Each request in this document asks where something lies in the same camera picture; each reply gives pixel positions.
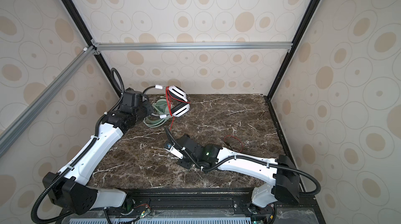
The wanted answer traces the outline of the mint green wired headphones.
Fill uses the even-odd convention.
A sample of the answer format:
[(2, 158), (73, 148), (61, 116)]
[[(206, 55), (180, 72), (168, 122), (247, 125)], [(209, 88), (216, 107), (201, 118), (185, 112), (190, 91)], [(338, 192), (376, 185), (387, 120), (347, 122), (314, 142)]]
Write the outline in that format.
[(164, 125), (172, 116), (169, 113), (168, 103), (165, 97), (161, 97), (152, 104), (153, 114), (147, 116), (143, 123), (150, 128), (157, 128)]

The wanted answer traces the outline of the white black red-cabled headphones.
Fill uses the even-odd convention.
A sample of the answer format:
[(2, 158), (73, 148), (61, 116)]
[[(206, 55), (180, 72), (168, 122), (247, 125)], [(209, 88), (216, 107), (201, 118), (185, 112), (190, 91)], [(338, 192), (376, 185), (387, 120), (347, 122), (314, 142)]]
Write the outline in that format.
[(185, 91), (181, 88), (177, 86), (164, 87), (161, 85), (154, 85), (146, 88), (143, 93), (146, 94), (150, 89), (158, 89), (165, 92), (164, 97), (167, 100), (169, 113), (172, 116), (170, 128), (172, 128), (175, 118), (181, 117), (189, 112), (191, 102)]

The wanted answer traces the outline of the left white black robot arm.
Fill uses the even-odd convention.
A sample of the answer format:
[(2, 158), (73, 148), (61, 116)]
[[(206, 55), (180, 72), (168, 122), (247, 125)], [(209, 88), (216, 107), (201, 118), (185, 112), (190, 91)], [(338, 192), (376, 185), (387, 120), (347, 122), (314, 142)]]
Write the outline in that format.
[[(49, 224), (93, 209), (120, 208), (127, 193), (118, 189), (88, 187), (95, 168), (111, 147), (123, 135), (153, 113), (148, 95), (125, 88), (116, 68), (111, 69), (112, 82), (121, 96), (115, 106), (105, 112), (95, 124), (95, 133), (79, 153), (59, 172), (49, 172), (43, 178), (45, 190), (39, 195), (31, 210), (35, 224)], [(67, 212), (50, 219), (39, 217), (39, 207), (48, 197), (50, 202)]]

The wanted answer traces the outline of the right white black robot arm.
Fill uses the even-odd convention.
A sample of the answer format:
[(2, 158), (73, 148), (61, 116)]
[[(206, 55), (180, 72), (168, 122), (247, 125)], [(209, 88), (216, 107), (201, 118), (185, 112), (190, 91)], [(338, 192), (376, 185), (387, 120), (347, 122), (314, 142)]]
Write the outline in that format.
[(310, 174), (297, 169), (291, 159), (260, 158), (235, 152), (225, 147), (196, 143), (189, 135), (175, 139), (165, 128), (168, 140), (164, 148), (178, 158), (178, 165), (203, 173), (215, 170), (231, 171), (250, 176), (264, 182), (252, 191), (251, 203), (264, 208), (275, 202), (297, 205), (301, 196), (315, 196), (321, 191), (320, 182)]

